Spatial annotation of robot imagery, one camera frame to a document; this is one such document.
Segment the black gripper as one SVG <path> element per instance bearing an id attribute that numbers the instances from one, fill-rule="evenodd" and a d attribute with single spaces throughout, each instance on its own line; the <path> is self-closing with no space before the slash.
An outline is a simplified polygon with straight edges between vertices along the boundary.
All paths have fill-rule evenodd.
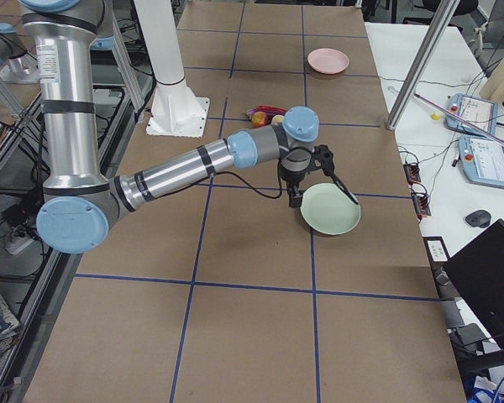
<path id="1" fill-rule="evenodd" d="M 288 205 L 290 208 L 299 208 L 302 205 L 304 191 L 300 189 L 300 183 L 310 172 L 306 168 L 286 168 L 282 163 L 279 164 L 279 178 L 286 183 L 286 193 L 288 195 Z"/>

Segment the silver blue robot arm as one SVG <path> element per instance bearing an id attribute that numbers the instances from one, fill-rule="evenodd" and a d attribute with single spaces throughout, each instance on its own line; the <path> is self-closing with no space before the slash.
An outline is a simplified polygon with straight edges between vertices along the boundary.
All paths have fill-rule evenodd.
<path id="1" fill-rule="evenodd" d="M 244 129 L 131 176 L 106 178 L 98 160 L 91 46 L 112 21 L 106 1 L 24 1 L 24 28 L 36 44 L 50 176 L 36 227 L 53 249 L 82 254 L 144 203 L 228 168 L 278 160 L 289 186 L 307 171 L 318 115 L 289 109 L 280 124 Z"/>

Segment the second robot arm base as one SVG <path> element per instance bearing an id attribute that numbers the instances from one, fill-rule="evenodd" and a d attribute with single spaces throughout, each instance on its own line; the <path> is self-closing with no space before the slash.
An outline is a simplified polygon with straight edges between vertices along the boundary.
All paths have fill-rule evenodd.
<path id="1" fill-rule="evenodd" d="M 30 54 L 12 25 L 0 23 L 0 78 L 12 84 L 37 84 L 37 58 Z"/>

